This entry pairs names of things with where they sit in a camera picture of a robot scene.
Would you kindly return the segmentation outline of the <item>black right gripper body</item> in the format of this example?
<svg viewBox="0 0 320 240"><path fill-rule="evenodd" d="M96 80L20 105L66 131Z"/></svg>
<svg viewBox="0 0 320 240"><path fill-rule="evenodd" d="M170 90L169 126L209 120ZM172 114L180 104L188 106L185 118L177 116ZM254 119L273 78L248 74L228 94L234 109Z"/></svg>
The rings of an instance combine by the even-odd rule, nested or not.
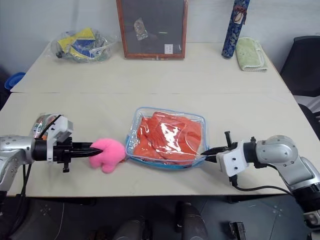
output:
<svg viewBox="0 0 320 240"><path fill-rule="evenodd" d="M238 147L237 142L233 142L231 139L231 132L230 131L225 131L225 138L227 142L227 146L224 148L225 151L232 151Z"/></svg>

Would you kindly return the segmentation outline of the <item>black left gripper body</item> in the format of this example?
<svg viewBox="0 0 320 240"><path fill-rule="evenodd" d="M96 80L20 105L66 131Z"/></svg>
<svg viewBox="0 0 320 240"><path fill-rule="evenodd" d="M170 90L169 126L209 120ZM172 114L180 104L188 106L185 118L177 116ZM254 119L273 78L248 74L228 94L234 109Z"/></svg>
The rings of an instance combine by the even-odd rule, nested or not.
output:
<svg viewBox="0 0 320 240"><path fill-rule="evenodd" d="M63 164L62 172L70 171L69 163L74 157L72 137L67 137L63 142L57 142L53 147L53 161L57 164Z"/></svg>

